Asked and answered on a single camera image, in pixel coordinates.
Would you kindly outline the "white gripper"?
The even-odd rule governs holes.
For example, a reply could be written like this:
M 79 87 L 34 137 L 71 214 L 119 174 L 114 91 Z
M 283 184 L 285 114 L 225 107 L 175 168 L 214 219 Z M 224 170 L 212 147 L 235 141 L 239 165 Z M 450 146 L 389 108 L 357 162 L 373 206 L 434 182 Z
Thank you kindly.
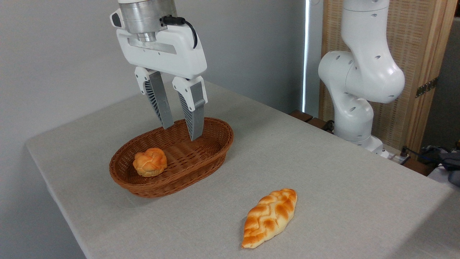
M 163 128 L 173 126 L 174 120 L 160 72 L 179 76 L 174 77 L 172 84 L 179 95 L 190 139 L 199 138 L 203 132 L 204 105 L 208 103 L 204 80 L 200 76 L 207 70 L 200 39 L 194 49 L 194 36 L 189 26 L 169 25 L 156 32 L 155 41 L 142 42 L 125 30 L 120 9 L 112 13 L 110 19 L 117 28 L 117 39 L 125 59 L 137 66 L 135 75 L 141 93 L 147 95 Z

